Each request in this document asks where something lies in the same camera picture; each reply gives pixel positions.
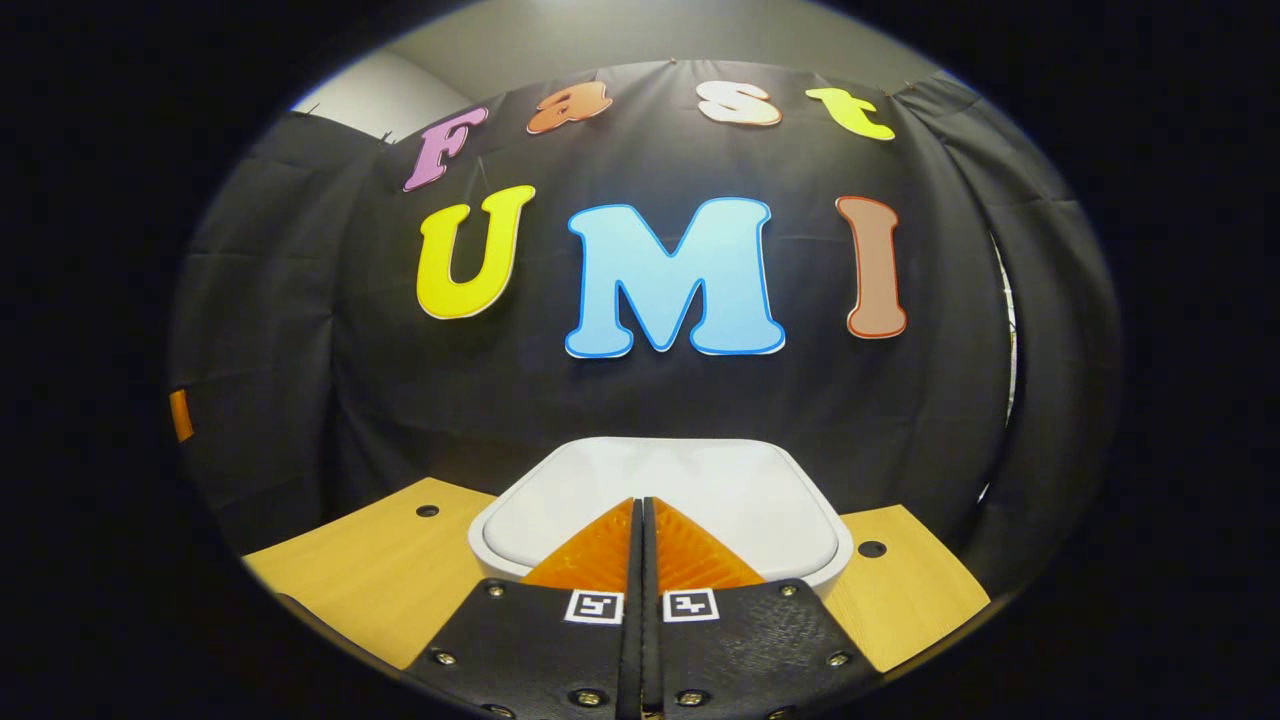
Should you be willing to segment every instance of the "wooden surface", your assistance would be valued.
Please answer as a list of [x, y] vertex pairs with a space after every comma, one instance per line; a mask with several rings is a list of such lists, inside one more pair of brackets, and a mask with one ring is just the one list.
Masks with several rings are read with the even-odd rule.
[[942, 639], [991, 602], [951, 551], [901, 505], [840, 519], [855, 547], [878, 541], [887, 548], [879, 557], [855, 550], [824, 601], [881, 673]]
[[[484, 578], [467, 529], [494, 500], [428, 478], [244, 561], [270, 589], [404, 669]], [[440, 511], [420, 518], [422, 505]]]
[[[328, 525], [244, 557], [288, 594], [374, 656], [403, 669], [484, 578], [467, 529], [495, 498], [428, 478]], [[420, 518], [419, 506], [439, 514]], [[905, 507], [841, 515], [856, 551], [827, 609], [884, 673], [960, 626], [989, 598], [955, 556]]]

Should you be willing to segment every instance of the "orange object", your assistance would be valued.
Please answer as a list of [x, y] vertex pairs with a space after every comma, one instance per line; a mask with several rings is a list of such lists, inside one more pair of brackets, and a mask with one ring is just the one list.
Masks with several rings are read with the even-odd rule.
[[653, 498], [658, 544], [658, 592], [695, 588], [727, 589], [763, 583], [724, 543], [684, 512]]
[[554, 95], [548, 95], [538, 104], [538, 114], [529, 119], [529, 135], [541, 135], [553, 131], [567, 122], [594, 118], [613, 105], [613, 99], [604, 96], [604, 83], [584, 82], [566, 87]]
[[627, 498], [556, 548], [522, 580], [547, 588], [626, 592], [631, 555], [631, 506]]
[[175, 389], [169, 393], [169, 410], [173, 413], [173, 429], [178, 433], [178, 442], [196, 434], [191, 428], [191, 413], [187, 411], [187, 391]]

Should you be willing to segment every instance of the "light blue letter m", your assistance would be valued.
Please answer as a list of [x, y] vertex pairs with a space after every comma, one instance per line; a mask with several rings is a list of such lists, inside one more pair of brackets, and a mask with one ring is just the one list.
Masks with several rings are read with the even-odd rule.
[[689, 333], [699, 352], [777, 352], [786, 333], [769, 315], [764, 286], [760, 228], [768, 219], [769, 206], [758, 200], [708, 200], [668, 254], [630, 205], [577, 213], [568, 229], [582, 238], [582, 305], [564, 350], [575, 357], [618, 357], [631, 350], [634, 334], [618, 322], [621, 288], [649, 343], [666, 352], [703, 288], [703, 319]]

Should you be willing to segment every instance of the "black fabric backdrop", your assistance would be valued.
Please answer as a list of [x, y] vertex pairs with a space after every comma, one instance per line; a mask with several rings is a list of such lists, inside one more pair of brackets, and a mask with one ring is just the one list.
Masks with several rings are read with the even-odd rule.
[[[600, 115], [530, 136], [545, 96], [603, 81]], [[765, 88], [774, 127], [714, 123], [708, 79]], [[878, 108], [897, 137], [852, 135], [815, 87]], [[1014, 589], [1092, 497], [1115, 420], [1115, 299], [1079, 206], [1018, 128], [945, 74], [896, 92], [776, 67], [641, 63], [557, 78], [483, 104], [439, 181], [403, 192], [421, 141], [394, 146], [293, 114], [230, 178], [197, 234], [173, 336], [189, 395], [188, 462], [234, 550], [248, 552], [422, 477], [498, 493], [588, 436], [745, 437], [791, 452], [838, 512], [904, 503], [992, 596]], [[484, 252], [480, 202], [513, 184], [524, 209], [511, 282], [486, 311], [428, 316], [415, 297], [419, 224], [460, 202], [453, 275]], [[844, 327], [852, 242], [835, 199], [900, 217], [895, 338]], [[668, 250], [713, 197], [769, 205], [763, 254], [786, 346], [767, 356], [577, 360], [580, 243], [568, 218], [635, 206]], [[1019, 316], [1019, 388], [1005, 429], [1009, 331], [992, 237]], [[631, 309], [621, 322], [636, 328]], [[982, 503], [983, 486], [991, 488]]]

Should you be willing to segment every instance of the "bolt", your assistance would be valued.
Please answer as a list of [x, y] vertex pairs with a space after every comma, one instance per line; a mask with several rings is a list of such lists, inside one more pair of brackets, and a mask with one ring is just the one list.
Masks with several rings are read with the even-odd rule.
[[704, 702], [707, 702], [707, 693], [699, 691], [685, 691], [676, 698], [676, 705], [684, 705], [685, 707], [695, 707]]
[[581, 705], [582, 707], [595, 707], [603, 702], [600, 693], [593, 691], [577, 691], [573, 696], [573, 702]]

